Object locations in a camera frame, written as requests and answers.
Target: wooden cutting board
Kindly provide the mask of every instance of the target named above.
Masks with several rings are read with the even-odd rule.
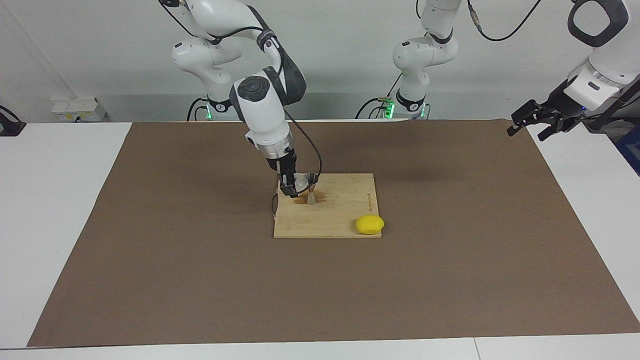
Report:
[[[291,199],[278,191],[273,237],[276,239],[379,239],[363,235],[355,222],[378,215],[373,174],[323,174],[316,185],[317,203],[307,204],[304,193]]]

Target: power outlet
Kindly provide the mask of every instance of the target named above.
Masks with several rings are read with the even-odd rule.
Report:
[[[51,113],[62,122],[107,121],[107,111],[96,99],[58,100]]]

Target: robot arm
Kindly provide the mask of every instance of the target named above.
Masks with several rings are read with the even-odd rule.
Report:
[[[592,5],[600,6],[599,14],[609,24],[598,34],[580,28],[580,17],[590,15]],[[538,135],[540,140],[561,131],[573,129],[585,118],[586,110],[596,110],[629,85],[640,74],[640,50],[634,46],[640,37],[640,14],[636,0],[577,0],[568,20],[570,33],[591,46],[589,57],[569,73],[543,104],[530,100],[515,111],[510,136],[533,124],[549,124]]]
[[[198,28],[206,33],[205,39],[193,40],[200,44],[198,49],[184,49],[185,52],[199,51],[200,56],[194,56],[192,61],[177,63],[179,66],[180,63],[189,64],[180,67],[203,81],[209,97],[212,96],[210,93],[218,94],[221,84],[229,84],[229,78],[211,65],[235,60],[240,55],[237,51],[222,47],[221,42],[230,37],[246,37],[256,41],[272,65],[253,76],[236,81],[230,91],[227,88],[227,98],[236,109],[238,117],[249,127],[246,139],[266,157],[269,166],[277,171],[280,188],[286,195],[297,197],[315,184],[315,174],[296,173],[293,139],[282,108],[300,101],[307,83],[260,14],[237,0],[166,1],[185,6]],[[176,47],[174,54],[180,52],[176,49],[186,47],[185,44],[183,42]]]
[[[398,112],[420,116],[429,87],[427,67],[453,60],[458,42],[453,37],[453,22],[462,0],[427,0],[422,12],[424,37],[413,38],[396,45],[394,64],[402,71],[396,101]]]

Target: lemon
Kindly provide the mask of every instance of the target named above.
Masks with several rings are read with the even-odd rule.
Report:
[[[356,229],[365,235],[378,234],[385,226],[385,221],[376,215],[366,215],[356,220]]]

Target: table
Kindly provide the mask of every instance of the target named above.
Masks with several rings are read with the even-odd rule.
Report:
[[[26,345],[130,124],[31,124],[0,142],[0,348]],[[535,135],[541,130],[533,127]],[[640,178],[603,135],[579,126],[538,143],[636,316]],[[6,350],[0,359],[636,359],[640,334],[349,343]]]

